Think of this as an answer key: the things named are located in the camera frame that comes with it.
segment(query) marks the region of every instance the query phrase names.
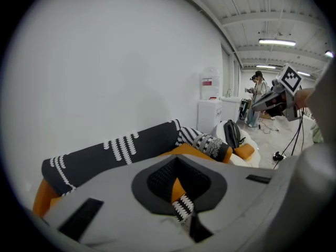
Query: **floor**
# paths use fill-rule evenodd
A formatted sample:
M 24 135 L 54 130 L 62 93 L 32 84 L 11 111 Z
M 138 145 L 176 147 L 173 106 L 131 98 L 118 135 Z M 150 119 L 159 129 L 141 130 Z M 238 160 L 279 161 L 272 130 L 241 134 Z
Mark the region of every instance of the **floor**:
M 297 128 L 295 128 L 294 131 L 293 129 L 290 129 L 289 122 L 285 119 L 285 117 L 276 117 L 275 120 L 259 119 L 261 129 L 259 129 L 259 127 L 250 128 L 246 124 L 244 124 L 242 120 L 239 120 L 237 124 L 241 129 L 245 130 L 257 143 L 259 148 L 258 151 L 261 156 L 259 167 L 269 169 L 273 169 L 276 164 L 276 162 L 274 162 L 272 159 L 274 153 L 279 151 L 281 154 L 286 146 L 289 144 L 297 130 Z M 269 130 L 266 126 L 272 129 L 278 129 L 279 131 Z M 313 145 L 311 132 L 306 129 L 304 131 L 304 134 L 305 138 L 302 150 Z M 302 138 L 303 137 L 301 130 L 296 144 L 296 148 L 293 153 L 294 155 L 299 155 L 301 153 Z M 294 142 L 295 139 L 285 151 L 285 155 L 291 155 Z

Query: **ceiling light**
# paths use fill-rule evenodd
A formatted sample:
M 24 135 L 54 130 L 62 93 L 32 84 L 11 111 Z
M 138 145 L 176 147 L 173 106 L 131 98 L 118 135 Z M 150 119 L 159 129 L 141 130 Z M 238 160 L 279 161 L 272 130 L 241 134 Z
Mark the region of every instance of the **ceiling light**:
M 304 72 L 300 72 L 300 71 L 298 71 L 298 73 L 301 74 L 301 75 L 310 77 L 310 74 L 308 74 L 308 73 L 304 73 Z
M 259 68 L 269 68 L 269 69 L 276 69 L 275 66 L 270 66 L 270 65 L 257 65 L 256 67 L 259 67 Z
M 327 51 L 325 52 L 324 55 L 326 55 L 326 56 L 328 56 L 328 57 L 330 57 L 330 58 L 333 58 L 333 57 L 334 57 L 334 53 L 332 53 L 332 52 L 329 51 L 329 50 L 327 50 Z
M 276 44 L 285 46 L 295 46 L 295 41 L 280 40 L 280 39 L 259 39 L 259 44 Z

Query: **person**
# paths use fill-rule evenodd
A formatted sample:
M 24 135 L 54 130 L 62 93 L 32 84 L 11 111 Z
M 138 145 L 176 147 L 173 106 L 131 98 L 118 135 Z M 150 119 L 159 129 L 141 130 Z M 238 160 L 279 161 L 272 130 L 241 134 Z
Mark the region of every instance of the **person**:
M 256 71 L 255 78 L 252 77 L 253 82 L 256 83 L 255 88 L 253 89 L 253 98 L 251 105 L 259 100 L 266 93 L 266 82 L 263 78 L 263 73 L 261 71 Z M 260 111 L 253 111 L 252 108 L 249 109 L 246 124 L 249 127 L 256 127 L 258 125 L 258 119 L 260 116 Z

